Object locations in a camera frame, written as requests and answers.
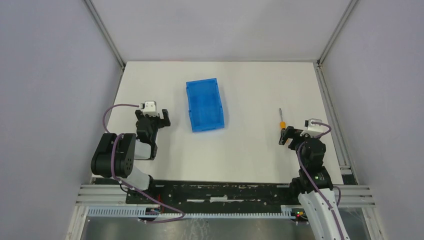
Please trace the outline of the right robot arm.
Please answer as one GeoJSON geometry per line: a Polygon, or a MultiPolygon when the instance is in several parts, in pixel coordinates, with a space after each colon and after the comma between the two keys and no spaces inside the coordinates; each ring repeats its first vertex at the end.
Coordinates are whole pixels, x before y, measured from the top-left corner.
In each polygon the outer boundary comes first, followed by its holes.
{"type": "Polygon", "coordinates": [[[321,137],[331,130],[330,125],[317,119],[306,121],[304,130],[281,122],[278,143],[295,151],[299,176],[292,179],[289,189],[306,213],[315,239],[348,240],[350,237],[338,208],[342,194],[334,192],[339,187],[332,183],[324,166],[327,148],[321,137]]]}

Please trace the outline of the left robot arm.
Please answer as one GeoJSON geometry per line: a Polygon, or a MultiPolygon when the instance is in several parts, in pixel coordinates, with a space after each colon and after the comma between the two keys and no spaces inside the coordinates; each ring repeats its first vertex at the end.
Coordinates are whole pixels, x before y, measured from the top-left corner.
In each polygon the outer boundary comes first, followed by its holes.
{"type": "Polygon", "coordinates": [[[104,133],[92,157],[90,168],[94,175],[112,178],[141,191],[148,190],[153,177],[135,167],[134,161],[153,161],[158,146],[158,130],[170,127],[167,109],[151,115],[144,110],[135,111],[135,133],[104,133]]]}

